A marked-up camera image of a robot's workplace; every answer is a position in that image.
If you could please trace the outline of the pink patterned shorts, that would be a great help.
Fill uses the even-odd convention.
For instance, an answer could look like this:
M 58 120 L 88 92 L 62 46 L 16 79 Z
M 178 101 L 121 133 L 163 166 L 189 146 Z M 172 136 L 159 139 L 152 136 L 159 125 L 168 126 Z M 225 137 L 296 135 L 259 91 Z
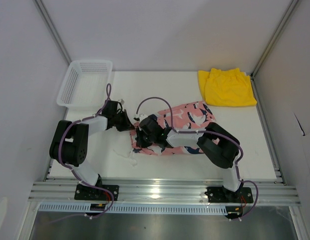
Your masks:
M 169 109 L 161 110 L 158 113 L 150 115 L 159 125 L 170 127 L 171 122 L 177 129 L 194 130 L 208 126 L 215 122 L 215 116 L 204 101 L 195 101 L 185 103 Z M 175 148 L 160 147 L 151 145 L 146 148 L 137 146 L 137 133 L 135 130 L 129 132 L 131 149 L 123 155 L 124 158 L 132 159 L 134 156 L 172 156 L 172 155 L 202 155 L 203 151 L 198 146 L 179 146 Z

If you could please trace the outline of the yellow shorts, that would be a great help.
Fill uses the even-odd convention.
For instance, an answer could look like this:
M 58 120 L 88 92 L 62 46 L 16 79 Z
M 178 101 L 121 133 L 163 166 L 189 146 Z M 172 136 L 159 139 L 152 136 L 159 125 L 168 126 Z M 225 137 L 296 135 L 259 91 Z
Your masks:
M 197 72 L 200 94 L 216 107 L 252 107 L 257 104 L 250 76 L 239 68 Z

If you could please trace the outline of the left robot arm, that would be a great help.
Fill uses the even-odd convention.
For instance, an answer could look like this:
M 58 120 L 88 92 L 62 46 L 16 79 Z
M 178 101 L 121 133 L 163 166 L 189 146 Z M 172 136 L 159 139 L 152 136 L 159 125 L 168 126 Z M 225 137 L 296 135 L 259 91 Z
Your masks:
M 49 155 L 69 169 L 79 181 L 75 200 L 117 200 L 119 187 L 104 185 L 101 176 L 86 160 L 89 137 L 111 128 L 116 128 L 119 132 L 134 129 L 120 101 L 106 100 L 97 113 L 82 120 L 58 122 Z

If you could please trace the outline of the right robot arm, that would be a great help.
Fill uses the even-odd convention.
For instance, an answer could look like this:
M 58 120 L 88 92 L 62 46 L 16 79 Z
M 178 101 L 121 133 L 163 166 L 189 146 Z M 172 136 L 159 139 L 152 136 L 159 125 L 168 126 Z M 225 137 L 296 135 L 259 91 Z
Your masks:
M 136 118 L 137 146 L 157 145 L 161 148 L 198 147 L 217 167 L 223 169 L 221 192 L 229 202 L 241 196 L 238 162 L 243 157 L 240 142 L 215 122 L 206 128 L 181 129 L 173 126 L 161 127 L 152 117 L 141 114 Z

